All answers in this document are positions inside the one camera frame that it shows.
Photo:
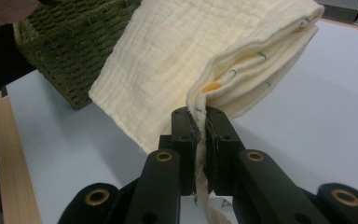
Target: wooden surface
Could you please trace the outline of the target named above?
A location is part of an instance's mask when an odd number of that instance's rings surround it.
[[[6,224],[42,223],[10,101],[1,92],[0,189]]]

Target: white table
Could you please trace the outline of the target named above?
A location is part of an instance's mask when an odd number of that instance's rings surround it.
[[[278,87],[233,125],[247,148],[267,152],[301,188],[358,189],[358,29],[318,26]],[[86,186],[120,188],[141,173],[146,155],[96,105],[72,110],[38,72],[7,91],[43,223],[57,223]],[[182,201],[181,222],[205,222],[191,199]]]

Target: muslin cloth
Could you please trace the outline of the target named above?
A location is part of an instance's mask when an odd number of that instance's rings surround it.
[[[296,62],[323,8],[312,0],[144,0],[106,60],[90,98],[145,152],[171,133],[171,113],[187,105],[204,137],[205,106],[230,119],[265,97]],[[207,206],[196,158],[199,201]]]

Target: wicker basket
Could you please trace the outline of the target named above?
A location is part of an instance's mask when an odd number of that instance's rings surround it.
[[[91,102],[89,89],[141,0],[69,0],[40,6],[14,25],[19,51],[70,103]]]

